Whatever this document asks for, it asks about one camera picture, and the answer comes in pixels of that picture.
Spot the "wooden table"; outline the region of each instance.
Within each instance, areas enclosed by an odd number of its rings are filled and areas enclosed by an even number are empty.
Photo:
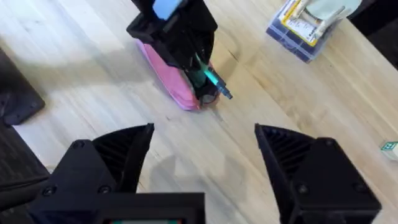
[[[254,123],[336,138],[398,223],[398,72],[348,21],[310,65],[265,34],[283,0],[208,0],[212,62],[233,100],[182,111],[125,31],[128,0],[0,0],[1,47],[44,97],[16,127],[46,166],[75,139],[153,122],[141,192],[205,191],[208,223],[278,223]]]

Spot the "black object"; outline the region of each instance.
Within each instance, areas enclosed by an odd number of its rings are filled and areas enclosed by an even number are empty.
[[[48,176],[15,129],[0,123],[0,223],[30,223],[23,204],[35,199]]]
[[[44,107],[44,101],[0,49],[0,119],[21,124]]]
[[[204,194],[136,194],[154,125],[75,141],[31,203],[36,223],[205,222]]]
[[[256,125],[281,224],[368,224],[381,204],[338,143]]]
[[[200,62],[210,62],[218,28],[203,0],[132,1],[141,12],[127,28],[132,37],[151,45],[168,66],[183,70],[199,100],[206,95],[217,96],[218,89],[232,98],[225,85],[214,86],[207,77],[200,86],[195,81]]]
[[[351,22],[365,36],[374,34],[398,18],[398,1],[377,0],[351,18]]]

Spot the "yellow label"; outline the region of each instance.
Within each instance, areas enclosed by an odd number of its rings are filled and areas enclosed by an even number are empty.
[[[292,13],[299,3],[300,0],[290,0],[281,12],[279,19],[288,30],[313,47],[318,42],[318,39],[313,34],[317,28],[301,18],[291,19]]]

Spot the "pink object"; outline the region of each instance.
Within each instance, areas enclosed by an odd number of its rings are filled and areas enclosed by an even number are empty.
[[[183,110],[200,110],[201,103],[192,93],[190,85],[181,75],[181,71],[177,68],[168,66],[163,59],[149,44],[143,44],[138,41],[138,45],[142,52],[155,70],[157,76],[166,87],[172,98],[178,103]]]

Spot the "small green sticker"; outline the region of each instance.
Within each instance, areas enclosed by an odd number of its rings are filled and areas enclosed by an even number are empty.
[[[383,146],[383,148],[381,148],[381,150],[386,150],[386,151],[393,150],[397,144],[398,144],[398,142],[387,142]]]

